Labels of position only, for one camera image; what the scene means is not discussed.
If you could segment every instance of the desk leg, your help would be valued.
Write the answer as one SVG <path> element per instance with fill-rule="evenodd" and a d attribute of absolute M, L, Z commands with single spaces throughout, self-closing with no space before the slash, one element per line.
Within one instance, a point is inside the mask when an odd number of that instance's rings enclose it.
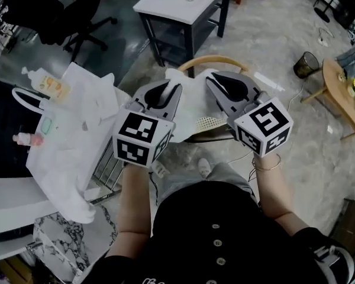
<path fill-rule="evenodd" d="M 226 25 L 227 11 L 229 9 L 230 0 L 222 0 L 221 2 L 221 14 L 220 21 L 218 23 L 217 36 L 222 38 L 224 36 L 224 30 Z"/>
<path fill-rule="evenodd" d="M 184 41 L 185 41 L 185 51 L 186 60 L 190 61 L 195 57 L 195 44 L 193 42 L 193 27 L 192 25 L 186 24 L 184 27 Z M 190 78 L 195 77 L 195 68 L 190 67 L 188 69 L 188 76 Z"/>
<path fill-rule="evenodd" d="M 147 18 L 144 14 L 140 13 L 140 17 L 143 23 L 143 27 L 146 30 L 146 34 L 150 40 L 150 47 L 151 50 L 153 51 L 155 61 L 158 62 L 159 66 L 164 67 L 164 61 L 160 57 L 160 52 L 158 45 L 155 42 L 155 32 L 153 30 L 153 26 L 151 25 L 150 19 Z"/>
<path fill-rule="evenodd" d="M 347 139 L 352 138 L 354 136 L 355 136 L 355 133 L 349 134 L 349 135 L 347 135 L 345 137 L 341 137 L 341 141 L 346 141 Z"/>
<path fill-rule="evenodd" d="M 320 89 L 319 91 L 313 93 L 312 95 L 310 95 L 309 97 L 306 97 L 304 99 L 301 99 L 301 103 L 307 103 L 309 102 L 311 99 L 317 97 L 318 95 L 322 94 L 324 91 L 327 90 L 327 87 L 325 86 L 324 88 Z"/>

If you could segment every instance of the green container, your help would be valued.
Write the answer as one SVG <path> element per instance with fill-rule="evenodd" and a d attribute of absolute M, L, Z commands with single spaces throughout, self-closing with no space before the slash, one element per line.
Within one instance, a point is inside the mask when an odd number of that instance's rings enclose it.
<path fill-rule="evenodd" d="M 319 65 L 317 58 L 312 53 L 306 51 L 294 65 L 293 71 L 298 78 L 303 79 L 318 70 L 320 68 Z"/>

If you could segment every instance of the black office chair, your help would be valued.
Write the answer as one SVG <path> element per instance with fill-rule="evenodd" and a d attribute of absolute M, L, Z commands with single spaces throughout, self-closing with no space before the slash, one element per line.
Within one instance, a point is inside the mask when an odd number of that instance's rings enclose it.
<path fill-rule="evenodd" d="M 108 21 L 117 23 L 117 19 L 112 17 L 91 23 L 99 3 L 100 0 L 77 0 L 64 8 L 58 0 L 4 0 L 8 12 L 3 15 L 3 20 L 38 32 L 43 44 L 62 45 L 68 36 L 77 33 L 63 48 L 72 52 L 71 45 L 76 43 L 71 58 L 73 62 L 85 40 L 99 45 L 101 50 L 108 49 L 103 41 L 90 35 Z"/>

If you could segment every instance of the white cloth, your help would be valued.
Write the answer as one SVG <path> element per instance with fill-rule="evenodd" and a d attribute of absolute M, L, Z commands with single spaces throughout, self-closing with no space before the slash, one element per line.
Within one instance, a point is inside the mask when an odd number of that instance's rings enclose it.
<path fill-rule="evenodd" d="M 170 142 L 180 143 L 189 138 L 196 131 L 196 122 L 203 117 L 224 118 L 215 98 L 206 86 L 206 77 L 215 69 L 206 69 L 194 79 L 187 77 L 176 69 L 166 70 L 166 79 L 170 79 L 168 90 L 173 85 L 181 84 L 183 92 L 175 113 L 173 122 L 176 128 Z"/>

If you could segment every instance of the gray floor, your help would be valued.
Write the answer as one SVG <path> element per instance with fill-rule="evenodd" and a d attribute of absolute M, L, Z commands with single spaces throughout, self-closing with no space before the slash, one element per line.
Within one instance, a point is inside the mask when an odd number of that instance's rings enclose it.
<path fill-rule="evenodd" d="M 340 138 L 351 128 L 330 106 L 313 100 L 303 105 L 300 99 L 308 91 L 323 83 L 321 74 L 308 80 L 298 79 L 292 67 L 303 52 L 311 51 L 321 62 L 334 58 L 349 49 L 347 31 L 331 19 L 326 26 L 315 14 L 315 0 L 242 0 L 233 2 L 229 10 L 224 38 L 212 33 L 198 51 L 198 56 L 222 54 L 250 66 L 250 75 L 259 72 L 273 81 L 271 87 L 255 79 L 262 89 L 277 96 L 285 107 L 298 94 L 304 83 L 304 91 L 295 98 L 289 113 L 295 121 L 289 141 L 279 149 L 282 169 L 293 193 L 296 213 L 309 225 L 328 234 L 340 212 L 343 198 L 355 199 L 355 138 L 342 142 Z M 331 31 L 332 38 L 322 33 L 329 47 L 318 43 L 319 29 Z M 229 69 L 220 64 L 201 66 Z M 164 77 L 165 68 L 155 64 L 151 51 L 145 50 L 122 80 L 120 88 L 129 93 L 145 83 Z M 169 144 L 161 161 L 170 170 L 194 169 L 199 157 L 209 157 L 212 164 L 229 162 L 249 153 L 249 149 L 233 140 L 196 144 Z M 231 163 L 242 176 L 248 178 L 252 155 Z M 256 181 L 252 187 L 257 193 Z"/>
<path fill-rule="evenodd" d="M 65 5 L 74 0 L 60 0 Z M 147 36 L 141 20 L 133 5 L 139 0 L 101 0 L 100 6 L 92 22 L 106 17 L 118 18 L 117 25 L 105 24 L 93 35 L 103 40 L 109 46 L 107 51 L 101 51 L 88 41 L 84 42 L 76 62 L 98 76 L 113 73 L 118 83 L 127 73 L 139 53 L 146 44 Z M 20 41 L 29 33 L 28 29 L 20 32 L 19 42 L 10 53 L 3 53 L 0 57 L 0 80 L 30 87 L 30 81 L 21 75 L 23 66 L 36 70 L 43 67 L 52 75 L 60 78 L 67 69 L 71 54 L 63 51 L 58 45 L 43 45 L 39 37 L 28 43 Z"/>

